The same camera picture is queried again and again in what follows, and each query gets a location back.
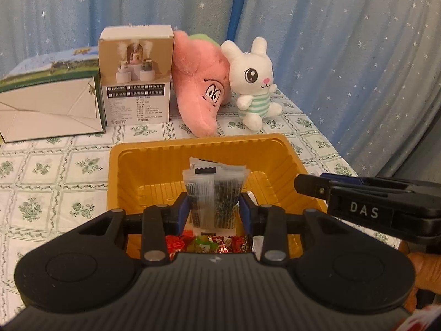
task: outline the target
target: blue curtain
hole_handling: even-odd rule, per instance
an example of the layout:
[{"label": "blue curtain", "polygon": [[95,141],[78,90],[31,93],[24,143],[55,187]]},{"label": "blue curtain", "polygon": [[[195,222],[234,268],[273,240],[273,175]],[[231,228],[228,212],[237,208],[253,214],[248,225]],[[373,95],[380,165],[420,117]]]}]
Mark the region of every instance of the blue curtain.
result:
[{"label": "blue curtain", "polygon": [[25,58],[95,46],[105,26],[169,24],[226,38],[233,0],[0,0],[0,76]]},{"label": "blue curtain", "polygon": [[392,175],[440,103],[441,0],[245,0],[275,83],[363,175]]}]

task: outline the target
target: plush eye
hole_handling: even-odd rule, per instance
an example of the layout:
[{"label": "plush eye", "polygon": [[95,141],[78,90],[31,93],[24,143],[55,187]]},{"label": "plush eye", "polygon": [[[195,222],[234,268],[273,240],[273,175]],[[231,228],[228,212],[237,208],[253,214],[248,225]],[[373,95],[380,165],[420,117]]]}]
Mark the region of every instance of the plush eye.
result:
[{"label": "plush eye", "polygon": [[248,68],[245,71],[245,79],[248,83],[254,83],[257,81],[257,71],[254,68]]},{"label": "plush eye", "polygon": [[216,86],[210,85],[210,86],[208,86],[207,90],[205,91],[205,95],[208,98],[213,98],[213,94],[214,94],[215,90],[216,90]]},{"label": "plush eye", "polygon": [[213,95],[211,96],[211,99],[214,103],[217,102],[217,100],[219,99],[219,96],[221,95],[221,90],[220,89],[216,89],[215,92],[213,93]]}]

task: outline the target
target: white bunny plush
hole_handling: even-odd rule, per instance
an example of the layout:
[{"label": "white bunny plush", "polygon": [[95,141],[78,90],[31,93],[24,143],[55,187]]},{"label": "white bunny plush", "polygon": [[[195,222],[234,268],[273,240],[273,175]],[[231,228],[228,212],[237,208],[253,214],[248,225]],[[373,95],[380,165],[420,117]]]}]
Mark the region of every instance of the white bunny plush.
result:
[{"label": "white bunny plush", "polygon": [[242,53],[233,41],[225,41],[220,49],[230,62],[231,89],[240,95],[236,103],[239,117],[251,130],[259,130],[262,118],[282,113],[280,104],[270,102],[277,85],[273,83],[273,64],[266,55],[266,41],[256,37],[250,53]]}]

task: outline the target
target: humidifier box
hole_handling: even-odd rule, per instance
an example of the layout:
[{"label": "humidifier box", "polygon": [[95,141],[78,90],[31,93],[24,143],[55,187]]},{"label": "humidifier box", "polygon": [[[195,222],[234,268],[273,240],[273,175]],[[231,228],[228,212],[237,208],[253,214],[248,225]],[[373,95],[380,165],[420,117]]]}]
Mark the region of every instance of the humidifier box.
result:
[{"label": "humidifier box", "polygon": [[98,48],[29,58],[0,80],[5,142],[105,131]]},{"label": "humidifier box", "polygon": [[101,91],[108,125],[168,122],[173,30],[112,26],[101,33]]}]

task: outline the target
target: blue pole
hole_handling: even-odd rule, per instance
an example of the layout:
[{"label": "blue pole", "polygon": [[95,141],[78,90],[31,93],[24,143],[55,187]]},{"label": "blue pole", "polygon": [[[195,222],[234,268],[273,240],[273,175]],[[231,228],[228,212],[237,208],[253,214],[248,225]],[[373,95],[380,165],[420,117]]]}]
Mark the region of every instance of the blue pole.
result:
[{"label": "blue pole", "polygon": [[227,39],[234,41],[236,37],[237,26],[239,25],[240,15],[242,14],[242,8],[245,0],[233,0],[231,7],[230,23],[228,25]]}]

